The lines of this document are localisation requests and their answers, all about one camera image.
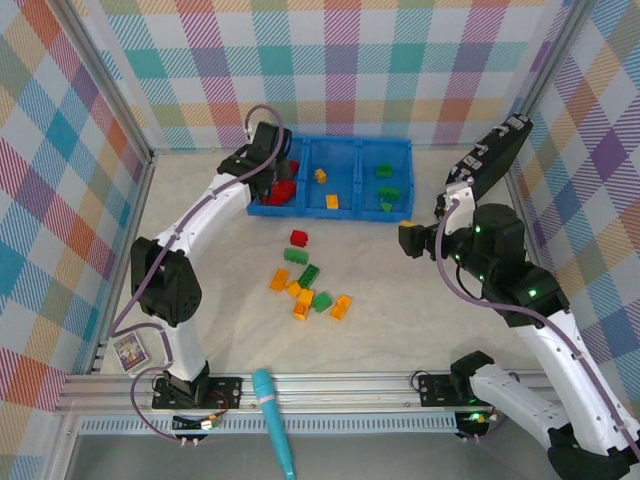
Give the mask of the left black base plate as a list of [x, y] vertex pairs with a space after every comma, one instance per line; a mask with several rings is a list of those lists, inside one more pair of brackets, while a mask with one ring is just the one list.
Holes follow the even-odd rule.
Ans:
[[242, 395], [240, 377], [201, 377], [182, 381], [177, 377], [158, 377], [152, 383], [154, 410], [238, 409]]

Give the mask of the right black controller board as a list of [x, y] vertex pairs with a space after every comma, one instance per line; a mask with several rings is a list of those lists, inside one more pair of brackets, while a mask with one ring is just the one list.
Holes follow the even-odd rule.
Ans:
[[485, 436], [491, 424], [491, 419], [484, 412], [458, 412], [456, 418], [456, 435], [461, 438], [475, 438]]

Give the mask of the left black controller board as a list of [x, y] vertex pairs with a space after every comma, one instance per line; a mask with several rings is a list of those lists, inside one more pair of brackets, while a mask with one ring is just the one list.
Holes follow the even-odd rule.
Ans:
[[173, 431], [211, 431], [219, 427], [223, 419], [223, 413], [213, 413], [203, 417], [184, 417], [174, 415], [171, 420], [171, 429]]

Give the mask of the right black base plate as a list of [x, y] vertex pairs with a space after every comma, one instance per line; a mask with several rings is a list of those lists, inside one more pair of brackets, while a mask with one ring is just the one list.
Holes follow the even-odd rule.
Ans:
[[417, 389], [422, 407], [466, 407], [483, 405], [479, 399], [459, 393], [449, 375], [422, 374], [417, 376]]

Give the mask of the left aluminium corner post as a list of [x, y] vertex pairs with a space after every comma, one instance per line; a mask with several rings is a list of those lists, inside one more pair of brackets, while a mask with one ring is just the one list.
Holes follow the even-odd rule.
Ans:
[[46, 1], [56, 19], [70, 37], [72, 44], [85, 64], [85, 68], [94, 80], [98, 90], [104, 95], [134, 149], [145, 159], [146, 163], [151, 163], [153, 161], [153, 150], [71, 0]]

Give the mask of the aluminium corner post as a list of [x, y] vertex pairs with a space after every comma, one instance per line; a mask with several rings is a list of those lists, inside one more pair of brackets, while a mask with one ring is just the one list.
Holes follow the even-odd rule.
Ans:
[[145, 159], [146, 163], [151, 163], [153, 161], [153, 150], [71, 0], [46, 1], [56, 19], [70, 37], [72, 44], [85, 64], [85, 68], [94, 80], [98, 90], [104, 95], [134, 149]]
[[540, 46], [534, 49], [534, 59], [511, 107], [512, 112], [529, 118], [538, 109], [599, 0], [553, 0], [553, 3], [556, 1], [559, 1], [557, 11], [552, 14]]

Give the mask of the left aluminium side rail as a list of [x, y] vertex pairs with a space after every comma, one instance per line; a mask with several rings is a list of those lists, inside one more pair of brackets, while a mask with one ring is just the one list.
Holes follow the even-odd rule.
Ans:
[[139, 230], [156, 169], [154, 160], [155, 158], [152, 157], [144, 164], [140, 185], [135, 190], [133, 207], [130, 210], [130, 215], [126, 223], [124, 237], [117, 250], [117, 262], [114, 265], [113, 279], [109, 283], [109, 289], [107, 290], [108, 296], [101, 307], [100, 316], [92, 332], [88, 356], [82, 367], [83, 374], [90, 375], [93, 372], [93, 365], [97, 353], [102, 343], [110, 338], [110, 325], [117, 315], [122, 289], [129, 270], [130, 248]]

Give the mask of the black controller board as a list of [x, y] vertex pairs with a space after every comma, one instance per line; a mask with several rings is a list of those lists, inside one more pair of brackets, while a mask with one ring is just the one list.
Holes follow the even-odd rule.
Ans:
[[203, 417], [184, 417], [174, 415], [171, 420], [171, 429], [173, 431], [211, 431], [219, 427], [223, 419], [223, 413], [213, 413]]
[[475, 438], [485, 436], [491, 424], [491, 419], [484, 412], [458, 412], [456, 418], [456, 435], [461, 438]]

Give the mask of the teal marker pen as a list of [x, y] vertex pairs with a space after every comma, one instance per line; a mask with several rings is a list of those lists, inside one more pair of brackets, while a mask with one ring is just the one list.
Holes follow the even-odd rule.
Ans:
[[277, 404], [276, 389], [271, 374], [265, 369], [254, 371], [252, 385], [284, 478], [285, 480], [297, 480], [293, 455]]

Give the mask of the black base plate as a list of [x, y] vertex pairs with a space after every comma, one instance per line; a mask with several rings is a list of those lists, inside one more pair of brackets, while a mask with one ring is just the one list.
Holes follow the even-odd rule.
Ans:
[[417, 376], [417, 389], [422, 407], [466, 407], [483, 405], [479, 399], [459, 393], [449, 375], [422, 374]]
[[242, 395], [240, 377], [201, 377], [182, 381], [177, 377], [158, 377], [152, 383], [154, 410], [238, 409]]

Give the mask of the black hard case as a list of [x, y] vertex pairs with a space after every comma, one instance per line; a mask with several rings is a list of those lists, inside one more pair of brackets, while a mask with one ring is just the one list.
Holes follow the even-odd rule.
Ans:
[[512, 114], [450, 169], [445, 184], [472, 181], [474, 198], [479, 200], [509, 171], [532, 128], [529, 117]]

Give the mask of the right aluminium side rail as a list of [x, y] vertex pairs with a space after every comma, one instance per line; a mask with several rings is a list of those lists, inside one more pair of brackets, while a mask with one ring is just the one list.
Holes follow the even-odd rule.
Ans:
[[509, 170], [506, 173], [504, 180], [516, 214], [523, 222], [527, 222], [526, 205], [517, 185], [515, 174]]

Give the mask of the blue three-compartment plastic bin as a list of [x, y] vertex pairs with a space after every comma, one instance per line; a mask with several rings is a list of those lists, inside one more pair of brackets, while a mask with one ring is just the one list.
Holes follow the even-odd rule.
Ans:
[[[412, 144], [407, 139], [302, 135], [292, 140], [288, 158], [300, 163], [294, 175], [296, 195], [279, 207], [254, 201], [247, 207], [249, 214], [389, 223], [411, 218], [415, 187]], [[393, 167], [391, 178], [376, 176], [380, 164]], [[324, 184], [315, 180], [316, 169], [326, 172]], [[400, 190], [390, 212], [380, 207], [381, 186]], [[329, 194], [338, 195], [338, 210], [326, 208]]]

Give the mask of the aluminium side rail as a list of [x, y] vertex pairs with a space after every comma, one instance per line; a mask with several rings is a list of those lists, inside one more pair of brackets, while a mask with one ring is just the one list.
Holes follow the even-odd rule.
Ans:
[[527, 222], [526, 205], [517, 185], [515, 174], [509, 170], [506, 173], [504, 180], [516, 214], [523, 222]]
[[82, 367], [83, 374], [90, 375], [93, 372], [93, 365], [97, 353], [102, 343], [110, 338], [110, 325], [117, 315], [122, 289], [129, 270], [130, 248], [139, 230], [156, 169], [154, 160], [155, 158], [152, 157], [144, 164], [140, 185], [135, 190], [133, 207], [130, 210], [130, 215], [126, 223], [124, 237], [117, 250], [117, 262], [114, 265], [113, 279], [109, 283], [109, 289], [107, 290], [108, 296], [101, 307], [100, 316], [92, 332], [88, 356]]

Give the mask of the right aluminium corner post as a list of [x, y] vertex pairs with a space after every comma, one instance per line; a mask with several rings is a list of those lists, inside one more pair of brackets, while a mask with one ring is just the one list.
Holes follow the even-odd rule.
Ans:
[[534, 49], [534, 59], [511, 107], [512, 112], [529, 118], [538, 109], [599, 0], [553, 0], [553, 3], [556, 1], [559, 1], [557, 11], [552, 14], [540, 46]]

